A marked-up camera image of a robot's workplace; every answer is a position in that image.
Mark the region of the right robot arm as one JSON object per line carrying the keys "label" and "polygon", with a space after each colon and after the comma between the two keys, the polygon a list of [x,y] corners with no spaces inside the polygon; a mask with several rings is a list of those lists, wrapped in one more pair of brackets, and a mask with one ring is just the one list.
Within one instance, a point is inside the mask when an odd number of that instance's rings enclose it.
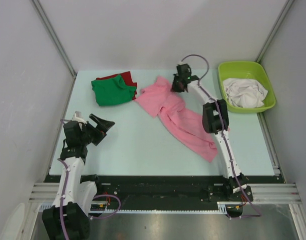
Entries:
{"label": "right robot arm", "polygon": [[206,133],[213,138],[220,156],[219,168],[225,178],[223,186],[224,197],[230,201],[241,196],[248,202],[247,179],[239,168],[229,138],[229,118],[225,100],[217,99],[207,91],[201,80],[192,74],[190,66],[180,63],[176,66],[172,91],[188,92],[202,104],[202,126]]}

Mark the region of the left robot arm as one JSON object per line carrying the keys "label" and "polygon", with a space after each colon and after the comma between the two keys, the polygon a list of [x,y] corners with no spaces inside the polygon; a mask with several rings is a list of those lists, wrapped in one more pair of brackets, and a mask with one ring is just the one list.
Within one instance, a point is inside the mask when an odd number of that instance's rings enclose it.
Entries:
{"label": "left robot arm", "polygon": [[42,221],[51,240],[88,239],[91,202],[103,195],[103,187],[96,183],[96,176],[84,182],[81,176],[88,145],[97,146],[115,123],[93,114],[89,118],[96,125],[85,121],[78,111],[63,125],[65,138],[58,159],[62,164],[59,187],[51,208],[42,212]]}

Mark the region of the green plastic basin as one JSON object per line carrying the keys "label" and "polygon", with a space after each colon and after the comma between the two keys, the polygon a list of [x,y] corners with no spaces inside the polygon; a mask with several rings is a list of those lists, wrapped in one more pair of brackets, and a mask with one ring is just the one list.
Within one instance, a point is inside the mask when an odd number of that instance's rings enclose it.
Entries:
{"label": "green plastic basin", "polygon": [[256,108],[243,108],[239,106],[233,106],[229,102],[227,103],[228,111],[239,114],[253,114],[262,113],[268,109],[271,109],[276,104],[276,98],[274,94],[271,82],[264,70],[264,68],[257,62],[253,61],[226,61],[218,66],[219,86],[222,97],[224,100],[228,100],[224,91],[223,81],[229,78],[237,79],[254,79],[257,80],[267,91],[268,94],[263,100],[264,105]]}

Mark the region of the pink t shirt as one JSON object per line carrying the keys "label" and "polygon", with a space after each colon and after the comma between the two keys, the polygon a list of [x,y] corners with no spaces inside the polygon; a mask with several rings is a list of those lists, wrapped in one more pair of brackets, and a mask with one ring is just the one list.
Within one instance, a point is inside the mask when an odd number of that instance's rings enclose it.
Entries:
{"label": "pink t shirt", "polygon": [[158,76],[140,90],[135,100],[151,117],[158,117],[169,133],[187,148],[212,162],[218,151],[214,140],[202,125],[202,116],[186,108],[184,100],[171,91],[170,82]]}

